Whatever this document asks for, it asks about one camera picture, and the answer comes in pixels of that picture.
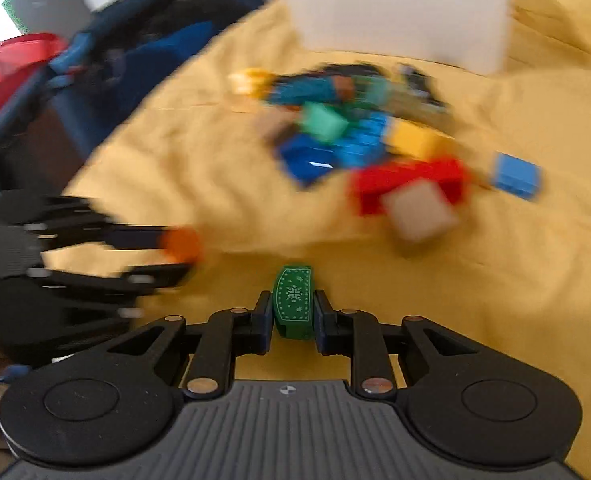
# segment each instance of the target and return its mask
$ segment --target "crosshair logo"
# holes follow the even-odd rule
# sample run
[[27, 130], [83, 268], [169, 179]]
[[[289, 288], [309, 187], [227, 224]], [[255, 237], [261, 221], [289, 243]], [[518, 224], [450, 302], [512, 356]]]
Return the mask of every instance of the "crosshair logo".
[[282, 395], [290, 396], [296, 392], [296, 388], [291, 386], [291, 384], [285, 384], [278, 390]]

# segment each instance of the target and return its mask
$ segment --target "pile of toy blocks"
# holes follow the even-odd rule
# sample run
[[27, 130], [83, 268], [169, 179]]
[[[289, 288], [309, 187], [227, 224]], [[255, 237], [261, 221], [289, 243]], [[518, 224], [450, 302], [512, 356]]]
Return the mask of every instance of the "pile of toy blocks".
[[[234, 91], [264, 101], [258, 135], [285, 170], [308, 187], [337, 169], [353, 172], [361, 215], [387, 213], [403, 240], [421, 242], [457, 224], [467, 171], [457, 159], [450, 107], [432, 80], [401, 64], [392, 78], [370, 64], [326, 65], [277, 76], [253, 68], [232, 76]], [[539, 168], [500, 154], [498, 189], [533, 198]]]

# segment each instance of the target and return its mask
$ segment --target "snowflake print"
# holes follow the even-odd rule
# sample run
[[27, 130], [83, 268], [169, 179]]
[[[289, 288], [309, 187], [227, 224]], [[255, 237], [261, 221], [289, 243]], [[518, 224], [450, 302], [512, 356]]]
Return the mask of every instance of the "snowflake print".
[[292, 303], [295, 303], [296, 300], [302, 299], [302, 289], [299, 286], [291, 285], [287, 288], [287, 300], [291, 300]]

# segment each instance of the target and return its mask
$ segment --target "red bag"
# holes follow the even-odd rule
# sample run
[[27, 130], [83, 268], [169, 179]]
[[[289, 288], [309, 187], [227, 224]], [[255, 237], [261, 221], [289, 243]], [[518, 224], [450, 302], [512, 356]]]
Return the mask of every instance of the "red bag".
[[0, 42], [0, 108], [39, 67], [66, 49], [66, 41], [51, 34], [26, 34]]

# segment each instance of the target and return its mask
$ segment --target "white plastic bin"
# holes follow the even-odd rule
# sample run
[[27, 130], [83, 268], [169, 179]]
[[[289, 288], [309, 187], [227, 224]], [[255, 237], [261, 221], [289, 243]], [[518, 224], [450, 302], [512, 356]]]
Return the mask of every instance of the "white plastic bin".
[[427, 59], [489, 74], [503, 65], [509, 0], [288, 0], [311, 50]]

